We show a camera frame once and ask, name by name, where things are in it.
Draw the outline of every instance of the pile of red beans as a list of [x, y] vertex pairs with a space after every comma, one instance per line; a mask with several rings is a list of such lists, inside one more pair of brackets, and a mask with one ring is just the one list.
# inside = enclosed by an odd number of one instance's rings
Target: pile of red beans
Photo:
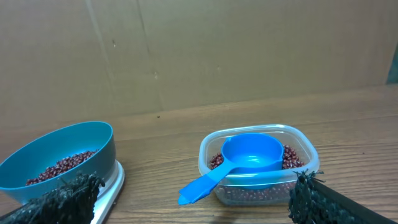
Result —
[[75, 166], [81, 164], [82, 162], [93, 156], [96, 152], [98, 152], [98, 150], [85, 151], [80, 154], [75, 154], [72, 157], [66, 157], [61, 161], [58, 161], [55, 166], [46, 168], [46, 170], [43, 173], [39, 174], [39, 177], [27, 180], [26, 186], [37, 184], [45, 180], [51, 179], [53, 177], [56, 177], [74, 168]]
[[[209, 167], [214, 169], [223, 163], [223, 156], [221, 153], [211, 158]], [[304, 162], [300, 161], [295, 149], [285, 145], [284, 146], [284, 160], [281, 169], [292, 169], [304, 166]], [[294, 188], [295, 182], [274, 184], [271, 187], [266, 187], [261, 190], [249, 190], [241, 187], [217, 186], [216, 192], [221, 197], [235, 202], [264, 202], [267, 200], [276, 200], [279, 198], [286, 198], [289, 196], [290, 189]]]

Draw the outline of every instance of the blue scoop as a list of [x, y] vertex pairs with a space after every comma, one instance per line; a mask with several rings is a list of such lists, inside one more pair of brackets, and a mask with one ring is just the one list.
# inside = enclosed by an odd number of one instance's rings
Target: blue scoop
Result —
[[223, 163], [181, 189], [178, 204], [195, 203], [206, 197], [230, 173], [281, 170], [283, 153], [283, 145], [266, 134], [249, 133], [229, 137], [221, 147]]

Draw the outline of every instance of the container rim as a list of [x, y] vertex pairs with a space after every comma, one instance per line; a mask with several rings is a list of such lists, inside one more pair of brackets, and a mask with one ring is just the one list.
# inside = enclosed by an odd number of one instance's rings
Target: container rim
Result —
[[[105, 121], [85, 121], [85, 122], [80, 122], [80, 123], [77, 123], [77, 124], [71, 124], [71, 125], [65, 126], [65, 127], [63, 127], [63, 128], [60, 128], [60, 129], [56, 129], [56, 130], [54, 130], [54, 131], [51, 131], [51, 132], [49, 132], [49, 133], [47, 133], [47, 134], [44, 134], [44, 135], [42, 135], [42, 136], [36, 138], [35, 140], [31, 141], [30, 143], [26, 144], [25, 146], [22, 146], [22, 147], [21, 147], [20, 149], [18, 149], [16, 152], [12, 153], [9, 157], [7, 157], [7, 159], [5, 159], [5, 160], [0, 164], [0, 167], [1, 167], [5, 162], [7, 162], [8, 159], [10, 159], [12, 156], [14, 156], [14, 154], [18, 153], [20, 150], [22, 150], [23, 148], [25, 148], [25, 147], [27, 147], [28, 145], [32, 144], [33, 142], [35, 142], [35, 141], [37, 141], [37, 140], [39, 140], [39, 139], [41, 139], [41, 138], [44, 138], [44, 137], [46, 137], [46, 136], [48, 136], [48, 135], [50, 135], [50, 134], [53, 134], [53, 133], [55, 133], [55, 132], [57, 132], [57, 131], [61, 131], [61, 130], [63, 130], [63, 129], [71, 128], [71, 127], [73, 127], [73, 126], [77, 126], [77, 125], [81, 125], [81, 124], [86, 124], [86, 123], [102, 123], [102, 124], [107, 125], [107, 127], [110, 128], [111, 134], [109, 135], [109, 138], [105, 141], [105, 143], [104, 143], [104, 144], [99, 148], [99, 150], [98, 150], [98, 152], [102, 151], [102, 150], [104, 149], [104, 147], [107, 146], [107, 145], [109, 144], [109, 142], [111, 141], [111, 139], [112, 139], [112, 137], [113, 137], [113, 128], [112, 128], [112, 126], [111, 126], [109, 123], [105, 122]], [[77, 167], [82, 166], [84, 163], [86, 163], [86, 162], [89, 161], [90, 159], [94, 158], [94, 157], [95, 157], [95, 154], [94, 154], [93, 156], [91, 156], [90, 158], [88, 158], [87, 160], [83, 161], [81, 164], [75, 166], [74, 168], [72, 168], [72, 169], [70, 169], [70, 170], [68, 170], [68, 171], [66, 171], [66, 172], [64, 172], [64, 173], [62, 173], [62, 174], [56, 176], [56, 178], [60, 178], [60, 177], [62, 177], [64, 174], [66, 174], [66, 173], [68, 173], [68, 172], [70, 172], [70, 171], [72, 171], [72, 170], [74, 170], [74, 169], [77, 169]], [[47, 179], [47, 180], [45, 180], [45, 181], [43, 181], [43, 182], [39, 182], [39, 183], [37, 183], [37, 184], [32, 184], [32, 185], [23, 186], [23, 187], [1, 187], [1, 186], [0, 186], [0, 190], [20, 190], [20, 189], [27, 189], [27, 188], [29, 188], [29, 187], [37, 187], [37, 186], [39, 186], [39, 185], [41, 185], [41, 184], [44, 184], [44, 183], [46, 183], [46, 182], [49, 182], [49, 181], [53, 180], [54, 178], [55, 178], [55, 177], [50, 178], [50, 179]]]
[[214, 138], [217, 138], [219, 136], [225, 136], [226, 134], [234, 134], [234, 133], [239, 133], [241, 131], [245, 132], [250, 132], [250, 131], [256, 131], [258, 129], [269, 129], [269, 128], [282, 128], [288, 132], [294, 133], [297, 137], [299, 137], [305, 145], [309, 148], [312, 159], [308, 164], [305, 164], [303, 167], [297, 167], [293, 169], [286, 169], [286, 170], [275, 170], [275, 171], [269, 171], [269, 172], [260, 172], [260, 173], [253, 173], [253, 174], [229, 174], [225, 178], [227, 180], [238, 180], [242, 178], [249, 178], [249, 179], [264, 179], [267, 180], [275, 180], [281, 177], [288, 177], [291, 175], [295, 175], [295, 172], [302, 172], [302, 171], [317, 171], [319, 168], [319, 158], [318, 158], [318, 152], [310, 142], [310, 140], [297, 128], [293, 128], [288, 125], [284, 124], [264, 124], [264, 125], [257, 125], [257, 126], [245, 126], [245, 127], [240, 127], [240, 128], [230, 128], [230, 129], [224, 129], [220, 131], [215, 131], [209, 135], [207, 135], [201, 142], [200, 144], [200, 151], [199, 151], [199, 159], [198, 159], [198, 168], [199, 172], [201, 175], [205, 175], [209, 173], [211, 170], [207, 166], [207, 162], [205, 161], [205, 155], [206, 153], [206, 145], [208, 144], [209, 141], [211, 141]]

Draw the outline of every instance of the beige wall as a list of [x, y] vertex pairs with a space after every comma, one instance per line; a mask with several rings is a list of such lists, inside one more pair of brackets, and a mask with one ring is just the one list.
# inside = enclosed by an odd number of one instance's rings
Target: beige wall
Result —
[[396, 0], [2, 0], [0, 128], [382, 85]]

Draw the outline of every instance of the white plastic base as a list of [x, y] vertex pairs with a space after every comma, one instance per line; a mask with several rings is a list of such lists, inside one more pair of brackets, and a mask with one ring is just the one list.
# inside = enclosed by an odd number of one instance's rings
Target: white plastic base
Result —
[[91, 224], [104, 222], [118, 196], [124, 182], [124, 170], [119, 161], [115, 161], [113, 172], [105, 182], [105, 187], [100, 189], [97, 201], [94, 204], [94, 218]]

